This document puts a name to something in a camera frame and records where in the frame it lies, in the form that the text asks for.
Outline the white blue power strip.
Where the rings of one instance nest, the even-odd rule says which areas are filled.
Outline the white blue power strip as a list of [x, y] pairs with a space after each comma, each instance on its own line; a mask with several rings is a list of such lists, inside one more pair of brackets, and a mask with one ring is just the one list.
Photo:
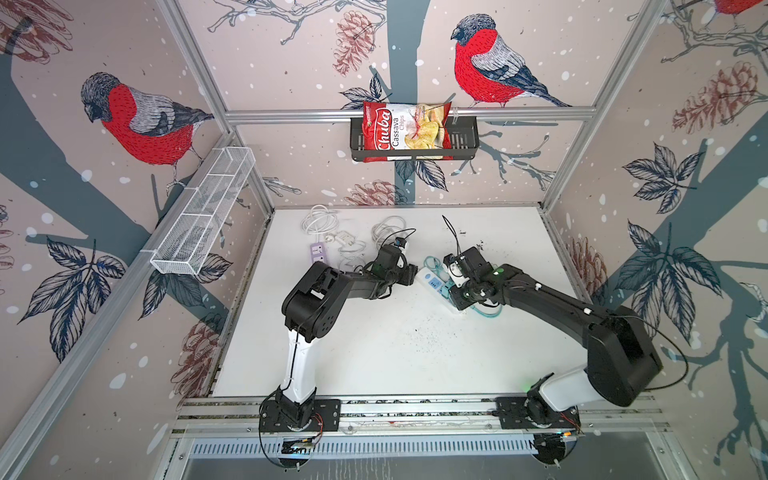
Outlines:
[[451, 314], [460, 314], [449, 298], [446, 284], [439, 276], [435, 275], [429, 268], [421, 268], [415, 277], [416, 282], [421, 285], [429, 297], [438, 305], [446, 309]]

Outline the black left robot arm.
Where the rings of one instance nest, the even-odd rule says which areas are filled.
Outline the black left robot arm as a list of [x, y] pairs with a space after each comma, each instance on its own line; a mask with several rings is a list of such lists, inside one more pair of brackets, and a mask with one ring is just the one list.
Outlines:
[[320, 340], [336, 324], [347, 300], [386, 299], [394, 286], [411, 286], [418, 270], [396, 244], [382, 245], [374, 260], [352, 271], [323, 261], [311, 265], [281, 307], [289, 334], [286, 373], [260, 405], [260, 432], [320, 429], [330, 411], [328, 406], [316, 405]]

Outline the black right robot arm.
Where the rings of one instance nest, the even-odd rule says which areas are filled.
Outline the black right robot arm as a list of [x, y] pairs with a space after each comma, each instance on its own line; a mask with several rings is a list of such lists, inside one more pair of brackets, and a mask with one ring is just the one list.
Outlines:
[[518, 267], [494, 267], [475, 247], [446, 255], [444, 265], [454, 281], [449, 296], [458, 310], [485, 303], [513, 307], [557, 328], [586, 350], [585, 364], [550, 373], [526, 393], [527, 418], [539, 427], [552, 425], [582, 403], [606, 400], [628, 407], [663, 370], [643, 320], [627, 307], [591, 305]]

